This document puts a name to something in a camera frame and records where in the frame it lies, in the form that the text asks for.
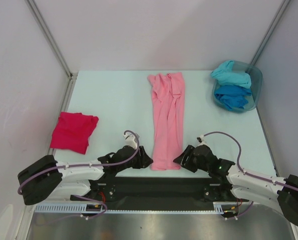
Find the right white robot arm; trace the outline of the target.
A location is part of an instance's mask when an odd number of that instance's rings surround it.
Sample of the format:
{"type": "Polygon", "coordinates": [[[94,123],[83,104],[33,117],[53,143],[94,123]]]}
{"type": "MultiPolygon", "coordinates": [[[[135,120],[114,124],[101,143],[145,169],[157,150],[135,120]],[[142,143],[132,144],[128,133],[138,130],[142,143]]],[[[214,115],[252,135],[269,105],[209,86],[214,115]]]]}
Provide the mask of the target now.
{"type": "Polygon", "coordinates": [[[203,188],[205,202],[231,202],[234,199],[256,202],[276,210],[298,226],[298,176],[257,176],[240,169],[232,161],[217,158],[205,144],[189,145],[174,163],[193,173],[205,171],[219,182],[218,186],[203,188]]]}

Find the pink t shirt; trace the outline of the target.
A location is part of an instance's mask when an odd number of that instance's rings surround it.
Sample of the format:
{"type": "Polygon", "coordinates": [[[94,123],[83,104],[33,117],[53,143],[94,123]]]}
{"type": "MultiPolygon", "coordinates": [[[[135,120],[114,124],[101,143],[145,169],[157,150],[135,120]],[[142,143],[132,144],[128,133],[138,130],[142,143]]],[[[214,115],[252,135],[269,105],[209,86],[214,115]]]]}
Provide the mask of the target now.
{"type": "Polygon", "coordinates": [[[185,81],[182,73],[149,75],[152,86],[154,148],[152,169],[179,170],[183,152],[185,81]]]}

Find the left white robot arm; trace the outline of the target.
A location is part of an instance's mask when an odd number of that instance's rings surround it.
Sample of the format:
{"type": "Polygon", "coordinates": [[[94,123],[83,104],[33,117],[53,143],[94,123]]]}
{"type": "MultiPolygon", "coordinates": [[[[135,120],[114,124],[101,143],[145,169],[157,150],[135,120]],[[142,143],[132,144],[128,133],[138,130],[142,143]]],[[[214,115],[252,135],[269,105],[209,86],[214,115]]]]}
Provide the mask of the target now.
{"type": "Polygon", "coordinates": [[[128,169],[145,169],[153,163],[144,147],[125,145],[93,161],[69,163],[46,155],[18,174],[18,194],[27,206],[46,199],[95,199],[99,194],[97,181],[104,177],[115,177],[128,169]]]}

